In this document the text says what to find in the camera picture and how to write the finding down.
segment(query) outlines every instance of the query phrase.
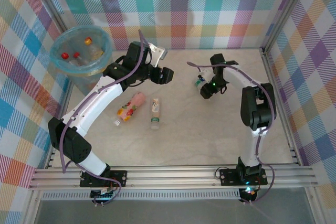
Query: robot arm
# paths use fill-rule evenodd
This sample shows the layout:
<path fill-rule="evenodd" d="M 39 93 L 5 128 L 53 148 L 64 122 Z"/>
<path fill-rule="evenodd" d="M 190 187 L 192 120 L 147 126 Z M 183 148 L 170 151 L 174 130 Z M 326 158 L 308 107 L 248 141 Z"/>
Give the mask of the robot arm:
<path fill-rule="evenodd" d="M 235 61 L 225 61 L 222 54 L 213 55 L 210 58 L 210 62 L 212 65 L 238 65 Z M 198 78 L 199 80 L 196 85 L 198 85 L 198 89 L 204 99 L 210 98 L 213 94 L 224 88 L 226 89 L 228 83 L 232 84 L 236 89 L 241 90 L 240 117 L 246 126 L 247 137 L 244 144 L 245 148 L 242 151 L 241 157 L 238 159 L 237 170 L 239 171 L 241 179 L 260 174 L 261 164 L 256 157 L 257 143 L 260 138 L 259 149 L 261 149 L 267 133 L 265 129 L 272 121 L 272 116 L 271 105 L 261 88 L 255 83 L 260 84 L 269 94 L 276 116 L 275 97 L 272 85 L 270 83 L 261 84 L 258 81 L 252 82 L 241 72 L 228 67 L 213 67 L 213 73 L 204 69 Z"/>
<path fill-rule="evenodd" d="M 166 84 L 173 78 L 174 72 L 171 69 L 158 67 L 159 60 L 164 59 L 167 53 L 164 48 L 153 44 L 145 46 L 143 52 L 140 48 L 138 42 L 131 43 L 127 54 L 122 57 L 122 64 L 119 64 L 121 61 L 119 60 L 109 65 L 93 90 L 72 111 L 64 115 L 61 120 L 52 118 L 48 123 L 51 144 L 59 150 L 62 131 L 66 124 L 71 122 L 65 133 L 63 153 L 94 175 L 109 177 L 106 173 L 110 171 L 110 167 L 93 153 L 91 144 L 84 139 L 95 119 L 110 102 L 137 80 L 151 79 L 154 83 Z M 135 73 L 120 83 L 110 86 L 115 80 L 125 77 L 134 69 L 140 54 L 143 54 L 142 62 Z"/>

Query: black bracket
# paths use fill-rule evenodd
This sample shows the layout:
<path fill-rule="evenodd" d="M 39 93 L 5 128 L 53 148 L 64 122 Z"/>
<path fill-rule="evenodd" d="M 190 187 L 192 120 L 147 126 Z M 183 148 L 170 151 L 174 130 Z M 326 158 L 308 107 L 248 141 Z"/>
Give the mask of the black bracket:
<path fill-rule="evenodd" d="M 259 186 L 267 185 L 267 177 L 264 169 L 260 174 L 240 179 L 239 172 L 236 169 L 220 169 L 219 178 L 221 186 Z"/>
<path fill-rule="evenodd" d="M 127 171 L 126 170 L 110 170 L 107 166 L 105 171 L 100 175 L 104 178 L 112 178 L 120 182 L 121 187 L 126 186 Z M 82 172 L 80 175 L 80 187 L 117 187 L 118 184 L 105 179 L 95 178 L 88 173 Z"/>

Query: white table surface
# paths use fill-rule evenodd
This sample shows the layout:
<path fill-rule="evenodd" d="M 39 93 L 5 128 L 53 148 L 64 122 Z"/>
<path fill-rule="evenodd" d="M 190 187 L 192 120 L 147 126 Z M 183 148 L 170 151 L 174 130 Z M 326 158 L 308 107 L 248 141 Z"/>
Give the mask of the white table surface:
<path fill-rule="evenodd" d="M 186 64 L 192 61 L 209 65 L 210 57 L 217 53 L 222 53 L 225 60 L 236 60 L 254 79 L 268 82 L 257 49 L 170 50 L 160 66 L 174 70 L 172 82 L 160 86 L 147 80 L 136 88 L 128 88 L 110 103 L 85 136 L 94 153 L 110 166 L 236 164 L 248 141 L 240 118 L 241 91 L 228 85 L 225 94 L 204 100 L 193 83 L 198 70 Z M 124 54 L 117 51 L 113 57 Z M 117 110 L 136 91 L 147 96 L 146 103 L 127 123 L 115 126 Z M 153 96 L 161 98 L 157 131 L 150 129 Z M 68 111 L 82 99 L 83 95 L 74 87 Z M 280 118 L 266 136 L 261 159 L 266 163 L 292 162 Z M 60 166 L 59 152 L 52 166 Z"/>

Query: white bottle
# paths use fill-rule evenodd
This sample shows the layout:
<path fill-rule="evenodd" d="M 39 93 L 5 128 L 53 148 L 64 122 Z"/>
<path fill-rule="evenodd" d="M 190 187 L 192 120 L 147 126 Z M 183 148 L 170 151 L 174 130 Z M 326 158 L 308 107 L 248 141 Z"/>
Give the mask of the white bottle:
<path fill-rule="evenodd" d="M 81 66 L 82 66 L 82 65 L 87 66 L 87 65 L 89 64 L 89 62 L 88 62 L 87 60 L 83 59 L 83 58 L 80 56 L 79 52 L 75 52 L 75 53 L 73 54 L 73 56 L 74 56 L 75 60 L 78 61 L 78 63 L 79 63 Z"/>
<path fill-rule="evenodd" d="M 160 127 L 160 102 L 161 99 L 153 98 L 151 103 L 151 129 L 158 130 Z"/>

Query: checkered backdrop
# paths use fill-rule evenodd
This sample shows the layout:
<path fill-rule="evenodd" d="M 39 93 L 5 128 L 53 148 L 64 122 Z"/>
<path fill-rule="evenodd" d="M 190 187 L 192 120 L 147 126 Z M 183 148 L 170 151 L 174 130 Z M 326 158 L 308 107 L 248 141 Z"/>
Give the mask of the checkered backdrop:
<path fill-rule="evenodd" d="M 49 64 L 60 32 L 40 0 L 0 0 L 0 223 L 18 223 L 35 168 L 49 148 L 47 123 L 68 80 Z"/>
<path fill-rule="evenodd" d="M 300 156 L 336 223 L 336 0 L 299 0 L 270 61 Z"/>
<path fill-rule="evenodd" d="M 101 26 L 118 50 L 139 40 L 139 28 L 166 48 L 258 48 L 283 1 L 53 0 L 68 27 Z"/>

